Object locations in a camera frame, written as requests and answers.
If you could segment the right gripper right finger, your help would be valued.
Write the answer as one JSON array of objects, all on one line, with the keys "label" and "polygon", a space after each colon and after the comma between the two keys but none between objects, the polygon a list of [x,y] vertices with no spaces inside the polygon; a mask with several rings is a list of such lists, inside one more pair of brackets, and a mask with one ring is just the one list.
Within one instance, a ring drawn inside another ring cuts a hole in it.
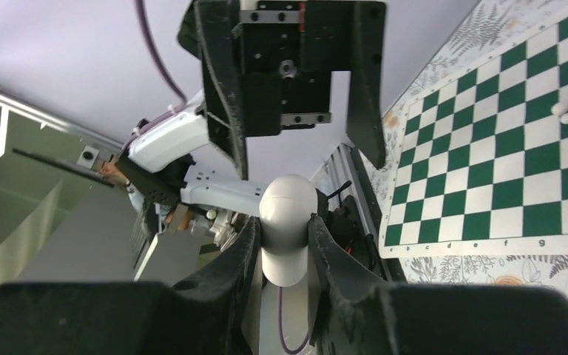
[{"label": "right gripper right finger", "polygon": [[568,354],[568,299],[539,287],[389,283],[308,222],[319,354]]}]

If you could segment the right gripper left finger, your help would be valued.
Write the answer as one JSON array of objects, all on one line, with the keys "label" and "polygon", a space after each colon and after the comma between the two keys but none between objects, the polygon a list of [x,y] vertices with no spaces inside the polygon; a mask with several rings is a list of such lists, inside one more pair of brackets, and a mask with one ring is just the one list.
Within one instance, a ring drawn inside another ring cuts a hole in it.
[{"label": "right gripper left finger", "polygon": [[175,285],[0,285],[0,354],[255,354],[260,223]]}]

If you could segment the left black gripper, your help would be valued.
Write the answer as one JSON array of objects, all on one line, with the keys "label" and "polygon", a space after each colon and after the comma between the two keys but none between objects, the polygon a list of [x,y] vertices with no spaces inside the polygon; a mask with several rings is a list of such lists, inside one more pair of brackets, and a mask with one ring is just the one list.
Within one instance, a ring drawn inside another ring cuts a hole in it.
[{"label": "left black gripper", "polygon": [[346,133],[377,169],[383,1],[193,1],[178,41],[200,60],[210,141],[248,180],[246,138],[331,119],[331,76],[350,74]]}]

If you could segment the white wireless earbud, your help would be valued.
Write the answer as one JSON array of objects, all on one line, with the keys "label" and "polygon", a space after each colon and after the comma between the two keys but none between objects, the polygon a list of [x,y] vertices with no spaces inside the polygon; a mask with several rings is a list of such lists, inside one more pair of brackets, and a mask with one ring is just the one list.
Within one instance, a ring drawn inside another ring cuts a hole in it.
[{"label": "white wireless earbud", "polygon": [[561,124],[568,125],[568,102],[558,102],[551,107],[551,113],[559,119]]}]

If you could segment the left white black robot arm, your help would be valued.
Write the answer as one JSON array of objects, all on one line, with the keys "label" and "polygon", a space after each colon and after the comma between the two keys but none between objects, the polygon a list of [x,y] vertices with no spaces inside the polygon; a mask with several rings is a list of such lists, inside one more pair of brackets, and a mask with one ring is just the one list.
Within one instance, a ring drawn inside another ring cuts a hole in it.
[{"label": "left white black robot arm", "polygon": [[117,167],[145,209],[216,206],[256,214],[247,140],[331,121],[331,77],[348,72],[346,132],[385,164],[380,113],[383,1],[193,1],[178,42],[201,64],[203,90],[141,121]]}]

